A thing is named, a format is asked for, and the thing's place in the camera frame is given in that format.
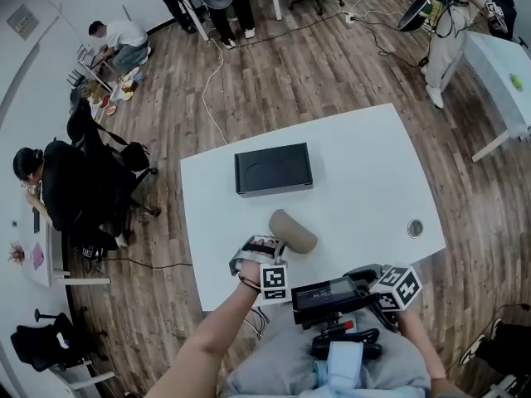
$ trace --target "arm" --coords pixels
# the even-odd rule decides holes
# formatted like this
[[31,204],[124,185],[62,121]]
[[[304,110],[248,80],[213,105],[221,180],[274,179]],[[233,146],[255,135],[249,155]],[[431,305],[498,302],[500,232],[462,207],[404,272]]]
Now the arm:
[[[260,266],[257,263],[243,261],[241,274],[260,284]],[[256,290],[238,284],[232,295],[199,324],[170,369],[146,398],[215,398],[222,358],[257,297]]]
[[42,218],[46,220],[46,222],[53,227],[53,222],[51,221],[50,216],[48,215],[48,211],[46,210],[46,207],[44,206],[44,203],[41,202],[41,200],[36,197],[35,195],[32,195],[31,193],[26,194],[26,201],[31,206],[33,206],[36,210],[39,211],[39,214],[41,214]]
[[436,397],[442,393],[465,394],[453,386],[446,379],[445,367],[442,360],[422,324],[421,318],[411,310],[396,313],[400,333],[415,345],[424,358],[426,369],[431,378],[431,396]]

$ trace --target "white desk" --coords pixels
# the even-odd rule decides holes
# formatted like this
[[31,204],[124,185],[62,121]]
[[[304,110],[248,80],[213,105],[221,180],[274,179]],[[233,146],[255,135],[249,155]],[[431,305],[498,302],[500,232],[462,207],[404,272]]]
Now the white desk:
[[[477,162],[495,150],[508,138],[523,138],[531,128],[531,59],[522,46],[477,32],[465,32],[465,39],[458,57],[452,63],[442,82],[445,89],[455,74],[461,57],[478,75],[479,80],[492,96],[501,114],[506,130],[472,157]],[[524,91],[518,91],[510,75],[517,75]]]
[[[265,197],[235,192],[234,154],[308,144],[314,188]],[[270,234],[284,208],[319,237],[308,255],[286,250],[290,287],[342,276],[362,265],[410,264],[445,247],[426,177],[392,104],[360,109],[231,143],[181,161],[184,210],[203,311],[238,279],[228,262],[251,235]],[[424,232],[407,234],[418,219]]]
[[[54,268],[54,256],[61,264],[61,233],[50,227],[41,217],[40,230],[33,232],[33,211],[26,202],[25,191],[21,189],[21,212],[17,221],[20,244],[26,254],[26,259],[22,266],[25,275],[43,286],[49,288],[52,284],[82,285],[82,284],[109,284],[110,279],[73,279],[69,271],[63,271],[62,265],[59,269]],[[41,247],[44,260],[36,269],[33,266],[32,252],[36,244]]]

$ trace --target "hand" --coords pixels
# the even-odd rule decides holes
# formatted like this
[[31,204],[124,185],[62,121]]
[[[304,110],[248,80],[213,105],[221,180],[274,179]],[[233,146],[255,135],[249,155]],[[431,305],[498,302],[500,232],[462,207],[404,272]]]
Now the hand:
[[[251,243],[255,245],[264,245],[269,246],[270,248],[276,248],[278,242],[274,242],[273,240],[268,240],[266,243],[264,243],[263,239],[259,240],[253,240]],[[259,255],[264,256],[270,256],[266,252],[256,252]],[[251,282],[254,282],[258,285],[260,285],[260,264],[249,261],[249,260],[243,260],[241,263],[241,275],[245,277],[246,279],[249,279]]]
[[26,193],[26,202],[29,203],[34,208],[37,207],[39,203],[41,203],[39,198],[36,195],[33,195],[31,193]]

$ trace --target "white sneaker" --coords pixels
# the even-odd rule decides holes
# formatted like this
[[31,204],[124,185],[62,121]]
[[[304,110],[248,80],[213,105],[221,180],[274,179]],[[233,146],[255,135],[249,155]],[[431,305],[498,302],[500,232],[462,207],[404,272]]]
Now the white sneaker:
[[234,40],[231,40],[230,38],[229,38],[229,42],[228,42],[228,44],[226,44],[226,43],[223,43],[223,44],[225,45],[225,47],[226,47],[228,50],[233,49],[234,47],[236,47],[236,43],[234,42]]
[[245,30],[243,33],[246,35],[247,39],[252,38],[255,36],[255,28],[251,30]]
[[116,245],[118,245],[119,248],[127,248],[129,246],[129,243],[127,243],[127,240],[125,239],[124,233],[116,236],[115,239]]
[[428,95],[430,96],[431,101],[433,104],[439,108],[442,109],[444,107],[442,103],[442,95],[441,95],[441,89],[435,89],[428,84],[426,84],[426,91],[428,92]]

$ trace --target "black pants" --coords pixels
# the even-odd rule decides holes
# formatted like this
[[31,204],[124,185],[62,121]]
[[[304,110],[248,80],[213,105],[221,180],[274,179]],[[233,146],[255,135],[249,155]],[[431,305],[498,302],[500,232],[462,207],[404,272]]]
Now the black pants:
[[475,356],[503,375],[531,374],[531,327],[500,323],[494,340],[485,340]]
[[[255,27],[255,20],[252,17],[249,0],[232,0],[232,7],[234,7],[234,12],[236,12],[242,30],[251,30]],[[214,23],[214,27],[219,32],[221,41],[227,44],[229,40],[236,40],[234,32],[232,32],[229,21],[227,20],[225,9],[212,9],[210,7],[208,11],[210,12],[210,18]]]
[[181,11],[178,0],[163,0],[163,2],[183,29],[190,26],[190,18]]

